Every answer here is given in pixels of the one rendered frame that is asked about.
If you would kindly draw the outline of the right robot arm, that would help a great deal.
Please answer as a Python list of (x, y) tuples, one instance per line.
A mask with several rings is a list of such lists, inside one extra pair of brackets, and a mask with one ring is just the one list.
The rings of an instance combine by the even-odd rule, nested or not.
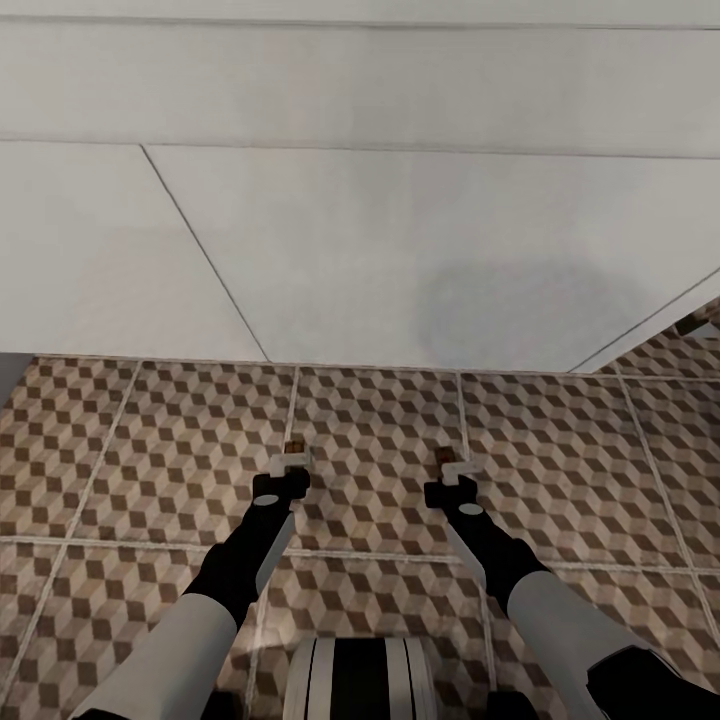
[(500, 608), (572, 720), (720, 720), (720, 694), (687, 678), (646, 640), (587, 602), (476, 501), (480, 461), (443, 463), (424, 484), (454, 552)]

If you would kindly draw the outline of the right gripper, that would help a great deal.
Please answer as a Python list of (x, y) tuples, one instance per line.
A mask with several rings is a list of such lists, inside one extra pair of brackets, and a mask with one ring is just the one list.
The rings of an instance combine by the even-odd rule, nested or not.
[(444, 511), (445, 501), (453, 495), (463, 494), (476, 499), (477, 486), (475, 481), (460, 477), (458, 485), (446, 486), (442, 480), (426, 482), (424, 484), (425, 503), (428, 508), (441, 507)]

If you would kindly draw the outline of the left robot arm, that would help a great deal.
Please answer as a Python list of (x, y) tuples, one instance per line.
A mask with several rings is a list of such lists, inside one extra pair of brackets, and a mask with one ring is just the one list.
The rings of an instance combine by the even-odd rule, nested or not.
[(253, 501), (148, 637), (68, 720), (200, 720), (250, 604), (256, 603), (293, 536), (291, 499), (304, 499), (312, 453), (271, 455), (253, 477)]

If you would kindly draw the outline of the mousetrap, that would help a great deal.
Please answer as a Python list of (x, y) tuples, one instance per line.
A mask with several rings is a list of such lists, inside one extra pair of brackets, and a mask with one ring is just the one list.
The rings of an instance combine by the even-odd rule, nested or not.
[[(285, 453), (304, 453), (304, 439), (297, 439), (296, 441), (287, 441), (284, 446)], [(304, 472), (305, 467), (286, 467), (286, 473), (289, 472)]]
[(443, 472), (441, 467), (443, 463), (455, 463), (455, 454), (452, 447), (433, 447), (435, 459), (437, 462), (437, 469), (439, 472), (439, 479), (443, 479)]

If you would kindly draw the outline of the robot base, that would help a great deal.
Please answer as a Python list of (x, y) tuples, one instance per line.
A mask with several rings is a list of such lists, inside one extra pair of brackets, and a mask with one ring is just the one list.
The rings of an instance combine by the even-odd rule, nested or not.
[[(232, 694), (212, 690), (200, 720), (235, 720)], [(488, 693), (486, 720), (539, 720), (532, 704), (522, 691)]]

